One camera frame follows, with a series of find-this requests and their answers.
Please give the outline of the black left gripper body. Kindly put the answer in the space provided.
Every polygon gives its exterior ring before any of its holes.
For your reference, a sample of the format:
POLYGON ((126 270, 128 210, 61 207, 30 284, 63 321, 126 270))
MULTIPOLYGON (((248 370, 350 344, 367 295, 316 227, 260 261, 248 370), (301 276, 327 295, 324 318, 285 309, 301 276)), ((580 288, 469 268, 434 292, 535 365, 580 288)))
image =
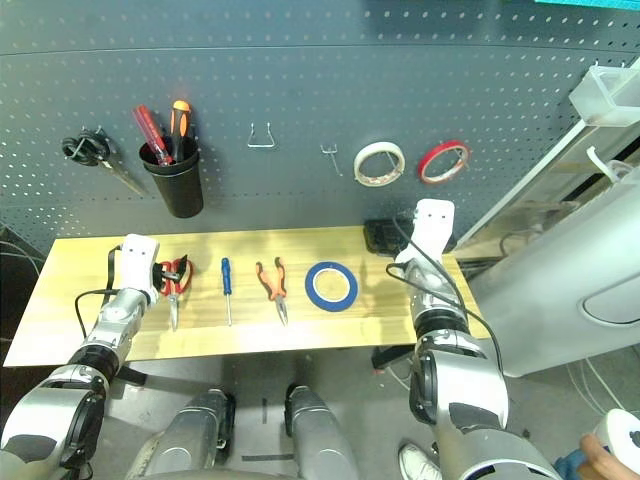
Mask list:
POLYGON ((152 285, 157 298, 171 293, 171 281, 165 277, 167 262, 155 263, 152 267, 152 285))

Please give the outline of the bystander bare hand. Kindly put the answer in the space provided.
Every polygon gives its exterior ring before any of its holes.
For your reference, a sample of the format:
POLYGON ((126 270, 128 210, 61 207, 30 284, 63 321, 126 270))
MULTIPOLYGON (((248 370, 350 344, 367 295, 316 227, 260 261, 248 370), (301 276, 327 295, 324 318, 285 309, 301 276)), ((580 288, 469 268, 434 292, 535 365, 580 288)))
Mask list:
POLYGON ((639 476, 610 454, 594 434, 586 434, 580 440, 580 449, 586 461, 579 467, 582 479, 623 480, 639 476))

